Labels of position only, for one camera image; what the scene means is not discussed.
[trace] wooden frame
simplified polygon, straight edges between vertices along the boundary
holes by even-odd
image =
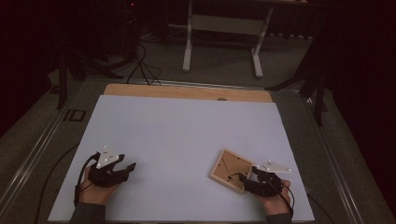
[[[254,165],[253,161],[224,148],[209,177],[221,185],[242,194],[245,192],[245,188],[244,184],[239,180],[238,173],[250,178],[252,165]]]

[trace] cable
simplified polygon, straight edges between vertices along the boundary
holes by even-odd
[[[129,84],[129,80],[130,80],[131,77],[134,75],[134,72],[136,71],[136,69],[139,68],[139,69],[140,69],[140,72],[142,73],[143,78],[146,80],[146,82],[148,83],[148,85],[151,85],[154,81],[157,81],[157,82],[160,84],[160,86],[161,86],[161,85],[162,85],[162,84],[161,84],[161,81],[158,79],[158,77],[159,77],[159,76],[161,75],[161,73],[162,73],[161,68],[154,67],[154,66],[151,66],[151,65],[148,65],[148,64],[144,63],[144,59],[146,58],[147,50],[146,50],[146,48],[145,48],[142,44],[140,44],[140,43],[138,43],[138,46],[140,46],[140,48],[143,50],[143,56],[142,56],[142,57],[139,57],[139,55],[136,54],[137,65],[134,67],[134,69],[132,70],[132,72],[131,72],[130,75],[128,76],[128,78],[127,78],[127,80],[126,80],[126,84]],[[146,70],[147,70],[147,71],[151,74],[151,76],[153,77],[153,79],[152,79],[151,81],[149,81],[148,77],[146,76],[146,73],[145,73],[145,71],[144,71],[144,69],[143,69],[143,66],[146,67]],[[157,70],[159,71],[159,74],[158,74],[158,75],[154,75],[154,74],[150,71],[150,67],[151,67],[151,68],[154,68],[154,69],[157,69]]]
[[[276,190],[276,187],[271,183],[270,180],[268,180],[268,178],[267,178],[265,175],[263,175],[262,177],[265,178],[266,183],[268,183],[268,184],[271,186],[271,188],[273,188],[275,191],[277,191],[277,190]],[[292,199],[293,199],[293,206],[290,206],[288,200],[286,200],[286,198],[282,195],[281,192],[278,192],[277,195],[279,195],[279,197],[280,197],[280,198],[285,202],[285,204],[288,206],[290,216],[293,217],[293,214],[294,214],[294,210],[293,210],[293,207],[294,207],[294,195],[293,195],[293,193],[291,194],[291,197],[292,197]]]
[[[56,168],[56,166],[59,164],[59,162],[61,162],[61,160],[62,160],[68,153],[70,153],[71,151],[73,151],[74,149],[76,149],[76,148],[78,147],[78,145],[79,145],[79,143],[77,143],[77,144],[75,144],[74,146],[70,147],[70,148],[61,156],[61,158],[60,158],[59,160],[56,161],[56,163],[52,166],[51,170],[49,171],[49,175],[47,176],[47,179],[46,179],[46,181],[44,182],[43,189],[41,190],[41,193],[40,193],[40,198],[39,198],[39,200],[38,200],[38,207],[37,207],[37,210],[36,210],[36,212],[35,212],[35,222],[34,222],[34,223],[38,223],[38,218],[39,218],[39,216],[40,216],[40,208],[41,208],[41,203],[42,203],[42,201],[43,201],[44,192],[46,191],[46,187],[47,187],[47,184],[48,184],[48,182],[49,182],[49,180],[50,180],[50,176],[51,176],[52,173],[53,173],[53,170]]]
[[[312,202],[314,202],[322,210],[322,212],[329,218],[330,222],[335,224],[334,219],[332,219],[332,216],[330,216],[330,214],[326,211],[326,209],[324,209],[324,207],[320,203],[318,203],[318,201],[315,200],[309,193],[306,193],[306,195],[310,200],[312,200]]]
[[[282,185],[283,187],[285,187],[286,189],[288,189],[288,191],[290,192],[290,194],[291,194],[291,198],[293,199],[293,205],[291,206],[292,208],[294,207],[294,194],[293,194],[293,192],[291,192],[291,190],[290,190],[290,188],[288,188],[286,185]]]
[[[81,186],[81,179],[82,176],[84,175],[84,171],[85,168],[87,168],[88,163],[90,163],[91,160],[99,160],[100,157],[100,153],[96,152],[94,155],[91,155],[84,163],[84,165],[81,168],[81,171],[79,172],[79,177],[78,177],[78,182],[76,184],[76,188],[75,188],[75,200],[74,200],[74,204],[75,206],[77,206],[78,204],[78,199],[79,199],[79,194],[81,193],[80,191],[80,186]]]

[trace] metal bar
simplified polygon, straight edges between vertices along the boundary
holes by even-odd
[[[58,110],[53,117],[51,118],[49,124],[47,125],[44,132],[40,135],[35,146],[30,152],[29,156],[23,162],[23,164],[18,168],[11,182],[8,184],[6,191],[3,193],[0,199],[0,223],[3,222],[4,218],[7,215],[7,212],[14,204],[18,195],[20,194],[23,186],[26,181],[29,179],[30,174],[35,169],[38,161],[40,160],[42,154],[47,148],[52,136],[56,132],[59,124],[66,113],[67,107],[69,107],[70,103],[73,101],[75,96],[77,95],[80,87],[82,86],[82,82],[75,82],[71,87],[71,92],[67,100],[65,101],[62,109]]]
[[[361,217],[361,212],[358,209],[358,206],[355,203],[355,200],[351,194],[350,188],[344,179],[343,173],[338,165],[337,159],[332,153],[332,147],[328,142],[328,137],[325,132],[323,132],[323,128],[320,128],[317,125],[317,122],[312,113],[312,104],[308,103],[309,100],[306,98],[302,98],[303,104],[308,111],[308,116],[310,121],[312,122],[313,127],[315,127],[318,133],[318,139],[321,141],[321,144],[324,146],[324,151],[326,153],[326,159],[329,163],[330,172],[332,173],[332,178],[334,180],[335,186],[338,189],[338,193],[340,194],[341,200],[343,201],[344,207],[346,209],[346,213],[348,215],[349,221],[352,224],[361,224],[364,223]]]

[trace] black cable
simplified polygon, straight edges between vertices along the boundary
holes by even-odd
[[[84,191],[85,189],[89,188],[90,186],[92,186],[93,183],[89,184],[87,187],[85,187],[84,189],[80,190],[79,193],[81,193],[82,191]]]
[[[145,48],[141,43],[139,43],[139,46],[143,49],[143,52],[144,52],[143,57],[140,59],[141,64],[143,64],[143,65],[146,66],[146,69],[148,70],[148,72],[149,72],[149,73],[152,75],[152,77],[153,77],[153,79],[151,80],[151,82],[149,83],[149,85],[152,84],[152,83],[154,82],[154,80],[155,80],[155,81],[157,81],[157,82],[160,84],[160,86],[161,86],[162,84],[161,84],[160,80],[158,79],[158,76],[160,76],[160,75],[161,75],[161,72],[162,72],[162,71],[161,71],[161,68],[159,68],[159,67],[154,67],[154,66],[151,66],[151,65],[148,65],[148,64],[144,63],[144,59],[145,59],[145,57],[146,57],[147,50],[146,50],[146,48]],[[154,69],[159,70],[160,73],[159,73],[157,76],[155,76],[155,75],[149,70],[149,67],[152,67],[152,68],[154,68]]]
[[[288,188],[286,185],[282,185],[283,187],[285,187],[286,189],[288,189],[288,191],[290,192],[290,194],[291,194],[291,198],[293,199],[293,205],[291,206],[292,208],[294,207],[294,194],[293,194],[293,192],[291,192],[291,190],[290,190],[290,188]]]
[[[306,195],[310,200],[312,200],[312,202],[314,202],[322,210],[322,212],[329,218],[330,222],[335,224],[334,219],[332,219],[332,216],[330,216],[330,214],[326,211],[326,209],[324,209],[324,207],[320,203],[318,203],[318,201],[315,200],[309,193],[306,193]]]
[[[81,168],[81,171],[79,172],[78,182],[77,182],[76,188],[75,188],[75,200],[74,200],[75,206],[77,206],[77,204],[78,204],[78,199],[79,199],[79,194],[80,194],[81,179],[82,179],[82,176],[84,175],[85,168],[87,168],[87,165],[88,165],[88,163],[90,163],[90,161],[95,160],[95,159],[99,160],[99,157],[100,157],[100,153],[99,152],[96,152],[96,154],[91,155],[85,161],[84,165]]]
[[[61,158],[60,158],[59,160],[56,161],[56,163],[52,166],[51,170],[49,171],[49,175],[47,176],[47,179],[46,179],[46,181],[45,181],[45,183],[44,183],[43,189],[41,190],[41,193],[40,193],[40,198],[39,198],[39,200],[38,200],[38,207],[37,207],[37,210],[36,210],[36,212],[35,212],[35,222],[34,222],[34,223],[38,223],[38,218],[39,218],[39,216],[40,216],[40,208],[41,208],[41,203],[42,203],[42,201],[43,201],[44,192],[46,191],[46,187],[47,187],[47,184],[48,184],[48,182],[49,182],[49,180],[50,180],[50,176],[51,176],[52,173],[53,173],[53,170],[56,168],[56,166],[59,164],[59,162],[61,162],[61,160],[62,160],[68,153],[70,153],[71,151],[73,151],[74,149],[76,149],[76,148],[78,147],[78,145],[79,145],[79,143],[77,143],[77,144],[75,144],[74,146],[70,147],[70,148],[61,156]]]
[[[266,183],[268,183],[268,184],[271,186],[271,188],[273,188],[273,190],[277,191],[277,190],[276,190],[276,187],[271,183],[270,180],[268,180],[268,178],[267,178],[265,175],[263,175],[262,177],[265,178]],[[285,204],[288,206],[290,216],[293,217],[293,214],[294,214],[294,210],[293,210],[293,207],[294,207],[294,195],[291,194],[291,196],[292,196],[292,198],[293,198],[293,207],[290,206],[288,200],[286,200],[286,198],[282,195],[281,192],[278,192],[277,195],[278,195],[278,196],[285,202]]]
[[[137,63],[138,63],[139,68],[140,68],[140,72],[142,73],[143,78],[146,80],[146,82],[147,82],[148,85],[149,85],[149,80],[148,80],[148,78],[146,77],[145,72],[143,71],[142,61],[140,60],[139,56],[137,56],[136,59],[137,59]]]

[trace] white table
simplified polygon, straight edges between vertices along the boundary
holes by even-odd
[[[292,183],[293,220],[314,219],[274,103],[101,96],[49,221],[69,220],[81,166],[104,146],[125,154],[116,170],[137,162],[108,203],[109,221],[264,221],[253,195],[240,195],[209,178],[225,147],[258,164],[272,159],[287,165],[292,174],[279,176]]]
[[[263,2],[295,3],[296,1],[272,0],[272,1],[263,1]],[[185,72],[190,71],[191,51],[192,51],[192,43],[191,43],[192,30],[206,30],[206,31],[225,32],[225,33],[242,34],[242,35],[257,35],[258,41],[256,46],[251,49],[251,57],[252,57],[256,77],[262,78],[262,65],[260,63],[259,52],[262,47],[262,41],[264,40],[265,34],[267,32],[267,28],[271,20],[273,11],[274,11],[273,7],[268,7],[263,12],[263,14],[265,14],[265,19],[263,21],[199,15],[193,13],[192,0],[190,0],[189,17],[187,20],[187,44],[184,52],[183,71]]]

